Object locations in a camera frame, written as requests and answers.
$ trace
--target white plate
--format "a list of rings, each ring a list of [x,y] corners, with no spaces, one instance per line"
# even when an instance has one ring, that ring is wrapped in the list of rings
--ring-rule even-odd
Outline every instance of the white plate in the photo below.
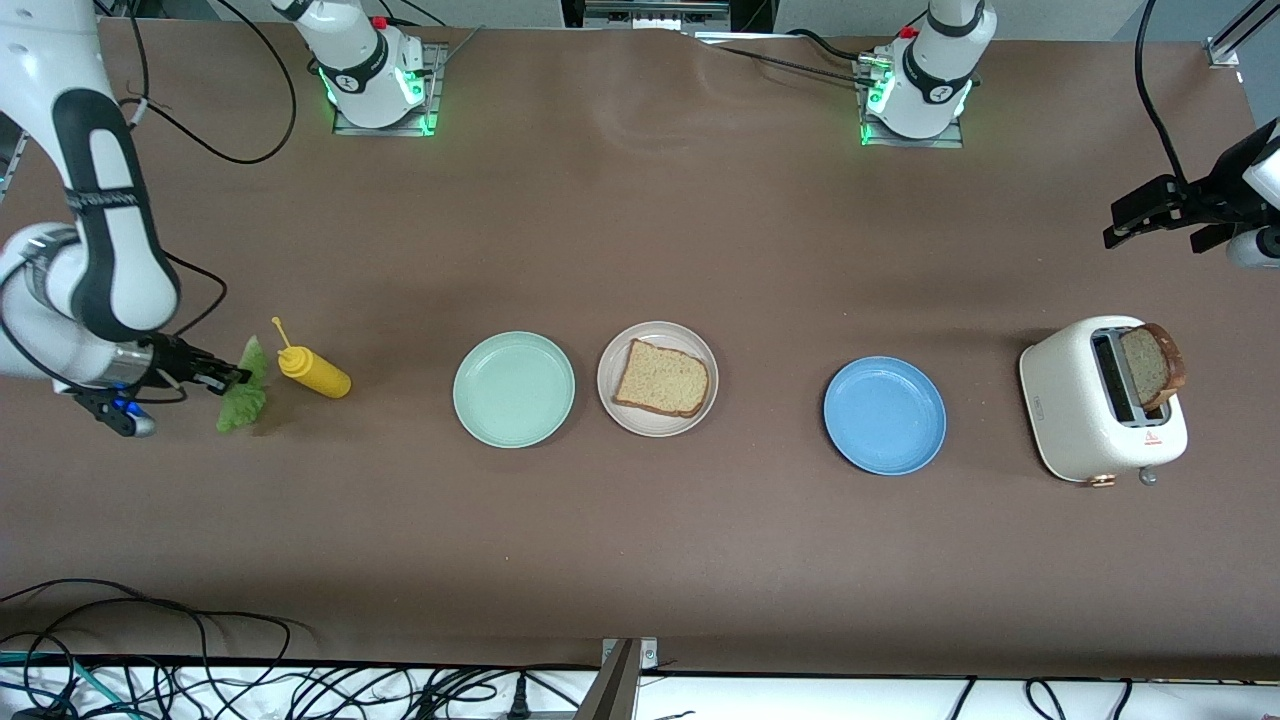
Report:
[[[639,407],[627,407],[613,401],[613,396],[618,392],[618,383],[622,382],[622,372],[627,366],[627,354],[631,351],[632,340],[643,340],[649,345],[687,352],[707,365],[707,400],[703,401],[703,406],[698,410],[696,415],[692,418],[672,418],[640,410]],[[719,370],[716,368],[716,356],[712,355],[712,348],[707,346],[703,338],[698,337],[698,333],[676,323],[654,320],[652,323],[632,325],[613,338],[604,348],[604,354],[600,355],[600,366],[595,373],[595,386],[600,391],[600,402],[604,404],[604,410],[620,425],[639,436],[671,437],[678,436],[696,425],[710,411],[712,404],[716,402],[716,388],[719,386]]]

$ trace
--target toaster slot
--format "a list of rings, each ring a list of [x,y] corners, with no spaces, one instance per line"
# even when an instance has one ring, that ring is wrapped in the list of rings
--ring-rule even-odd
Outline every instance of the toaster slot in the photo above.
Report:
[[[1111,337],[1098,333],[1093,336],[1093,355],[1098,360],[1098,372],[1102,373],[1102,387],[1107,391],[1107,400],[1111,402],[1111,414],[1121,424],[1134,420],[1133,404],[1129,401],[1129,388],[1125,386],[1124,375],[1120,374],[1120,360],[1116,357],[1116,348],[1111,343]]]
[[[1138,391],[1129,372],[1129,361],[1125,360],[1124,346],[1120,345],[1120,336],[1128,331],[1129,328],[1107,328],[1094,332],[1091,338],[1093,357],[1098,364],[1098,378],[1106,391],[1111,415],[1121,425],[1129,428],[1164,425],[1169,421],[1167,402],[1147,411],[1138,401]]]

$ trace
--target brown table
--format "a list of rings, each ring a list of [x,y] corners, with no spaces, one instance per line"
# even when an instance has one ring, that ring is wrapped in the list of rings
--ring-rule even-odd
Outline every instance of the brown table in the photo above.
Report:
[[[246,28],[143,32],[156,99],[230,151],[274,142],[282,81]],[[137,88],[127,26],[102,35]],[[484,31],[449,65],[435,138],[339,138],[300,37],[270,35],[300,83],[293,141],[242,168],[148,118],[156,224],[232,284],[193,342],[274,347],[278,314],[355,391],[276,379],[234,437],[201,393],[124,441],[45,383],[0,380],[5,589],[96,575],[287,615],[315,628],[300,657],[589,662],[595,638],[657,635],[672,669],[1275,673],[1280,284],[1184,233],[1103,251],[1110,202],[1166,169],[1132,46],[997,42],[966,147],[913,151],[860,146],[845,87],[668,32]],[[1148,65],[1198,177],[1251,128],[1235,73],[1193,45]],[[67,215],[32,150],[0,232]],[[186,292],[184,314],[211,296]],[[1165,324],[1190,368],[1190,447],[1153,489],[1052,479],[1024,418],[1019,351],[1105,313]],[[648,319],[700,332],[722,373],[710,416],[669,439],[621,429],[594,383]],[[451,404],[463,355],[509,329],[553,338],[579,377],[568,421],[524,451],[476,442]],[[828,379],[873,354],[947,404],[946,446],[910,477],[852,468],[822,429]],[[154,614],[83,626],[88,650],[195,650]]]

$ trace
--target bread crust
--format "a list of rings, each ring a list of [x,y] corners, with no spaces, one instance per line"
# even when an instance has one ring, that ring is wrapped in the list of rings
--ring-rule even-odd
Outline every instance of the bread crust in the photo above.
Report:
[[[1169,398],[1178,395],[1178,391],[1187,384],[1187,365],[1183,363],[1183,351],[1178,350],[1178,343],[1174,342],[1174,338],[1165,328],[1156,323],[1147,323],[1129,332],[1134,331],[1147,331],[1151,333],[1151,337],[1156,341],[1156,346],[1160,347],[1160,354],[1165,359],[1165,369],[1169,373],[1169,382],[1165,383],[1165,388],[1157,392],[1156,397],[1152,397],[1151,401],[1142,405],[1143,410],[1151,413],[1169,402]]]
[[[673,413],[673,411],[669,411],[669,410],[659,410],[658,407],[653,407],[652,405],[645,405],[644,402],[631,402],[630,400],[618,400],[618,391],[617,389],[613,391],[613,402],[614,402],[614,405],[621,405],[623,407],[635,407],[637,410],[645,410],[648,413],[653,413],[654,415],[666,415],[667,418],[684,418],[686,420],[690,419],[690,418],[694,418],[695,415],[698,415],[698,413],[701,411],[703,405],[707,404],[707,392],[710,391],[710,388],[712,388],[712,382],[710,382],[712,377],[710,377],[710,370],[707,368],[707,363],[703,363],[703,360],[700,357],[694,357],[692,355],[685,352],[684,350],[676,350],[675,347],[662,347],[660,345],[654,345],[652,342],[645,342],[645,341],[643,341],[640,338],[631,338],[631,345],[627,347],[627,364],[622,366],[622,377],[623,378],[627,377],[627,370],[631,369],[631,355],[632,355],[632,351],[635,350],[636,343],[648,345],[649,347],[652,347],[654,350],[667,350],[667,351],[671,351],[671,352],[678,352],[678,354],[684,355],[685,357],[689,357],[691,360],[698,360],[698,364],[703,366],[703,372],[707,373],[707,387],[703,388],[703,397],[698,400],[698,405],[695,405],[694,409],[689,410],[687,413]],[[618,380],[618,389],[622,389],[622,380],[621,379]]]

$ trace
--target light green plate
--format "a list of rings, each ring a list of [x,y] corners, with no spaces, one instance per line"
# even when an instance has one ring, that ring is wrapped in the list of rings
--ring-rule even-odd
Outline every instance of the light green plate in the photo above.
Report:
[[[547,439],[572,407],[573,365],[540,334],[495,334],[467,354],[453,378],[458,420],[494,447]]]

